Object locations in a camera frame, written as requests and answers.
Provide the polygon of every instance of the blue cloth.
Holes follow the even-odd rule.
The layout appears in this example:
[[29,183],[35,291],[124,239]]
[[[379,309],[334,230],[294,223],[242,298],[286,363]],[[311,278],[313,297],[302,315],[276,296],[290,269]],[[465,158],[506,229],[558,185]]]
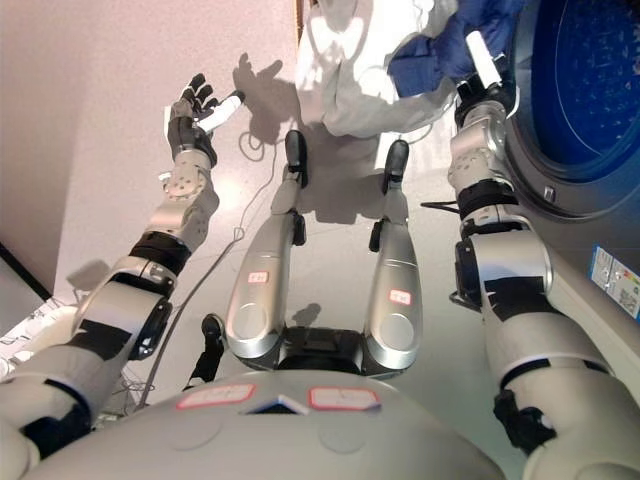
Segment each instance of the blue cloth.
[[505,50],[518,13],[527,0],[460,0],[436,38],[413,37],[400,47],[388,72],[400,97],[410,97],[438,88],[447,76],[459,81],[474,73],[465,35],[479,30],[493,56]]

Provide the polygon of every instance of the blue washing machine drum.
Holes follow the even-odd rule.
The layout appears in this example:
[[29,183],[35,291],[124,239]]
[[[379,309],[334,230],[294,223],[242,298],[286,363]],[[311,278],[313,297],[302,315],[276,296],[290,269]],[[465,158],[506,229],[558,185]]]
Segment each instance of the blue washing machine drum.
[[600,178],[638,155],[639,7],[631,0],[541,3],[532,110],[540,148],[565,167],[565,180]]
[[511,54],[516,183],[553,215],[606,214],[640,185],[640,0],[531,0]]

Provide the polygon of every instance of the robot leg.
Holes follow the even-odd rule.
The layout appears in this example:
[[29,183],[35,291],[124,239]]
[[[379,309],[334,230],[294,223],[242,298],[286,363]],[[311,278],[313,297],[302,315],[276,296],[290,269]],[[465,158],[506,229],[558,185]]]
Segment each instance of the robot leg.
[[366,375],[389,375],[407,369],[422,340],[420,273],[407,225],[407,199],[402,177],[409,145],[397,140],[389,148],[383,180],[385,203],[369,248],[379,252],[371,289],[365,349],[373,363],[363,363]]
[[229,348],[245,363],[274,368],[284,329],[291,245],[305,242],[304,217],[296,211],[306,185],[304,137],[285,139],[288,169],[271,204],[271,216],[256,233],[236,279],[226,319]]

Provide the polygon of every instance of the white object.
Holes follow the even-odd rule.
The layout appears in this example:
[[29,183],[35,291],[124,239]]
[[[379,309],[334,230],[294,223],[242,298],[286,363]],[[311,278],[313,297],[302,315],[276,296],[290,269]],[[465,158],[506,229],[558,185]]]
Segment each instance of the white object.
[[493,57],[489,53],[487,44],[485,43],[479,31],[474,30],[465,38],[473,64],[476,67],[478,76],[482,81],[484,88],[489,88],[493,84],[500,84],[502,79],[498,73],[498,69],[493,63]]
[[233,115],[242,105],[242,100],[237,95],[230,95],[218,105],[213,113],[207,118],[198,122],[198,126],[202,128],[207,135],[213,132],[220,125],[225,123],[231,115]]
[[224,385],[199,390],[176,405],[178,410],[187,408],[211,407],[215,405],[229,405],[242,403],[253,395],[256,386],[253,384]]
[[455,2],[433,0],[320,0],[311,9],[296,67],[303,123],[333,135],[370,137],[410,132],[440,118],[455,86],[398,98],[387,66],[411,36],[438,33]]
[[316,410],[368,410],[380,405],[372,390],[337,387],[312,388],[309,403]]

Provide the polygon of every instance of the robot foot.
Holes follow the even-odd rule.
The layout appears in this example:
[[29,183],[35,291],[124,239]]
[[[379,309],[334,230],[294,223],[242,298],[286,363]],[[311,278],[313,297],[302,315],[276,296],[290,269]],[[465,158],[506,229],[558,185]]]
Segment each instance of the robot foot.
[[289,130],[284,139],[287,154],[288,170],[291,173],[300,174],[300,187],[304,188],[309,183],[307,172],[307,142],[298,130]]
[[387,161],[384,166],[382,192],[387,193],[389,187],[401,188],[404,170],[409,159],[409,144],[404,140],[396,140],[389,147]]
[[220,358],[225,351],[223,325],[224,322],[215,313],[209,313],[202,320],[204,352],[200,355],[184,390],[212,382],[216,378]]

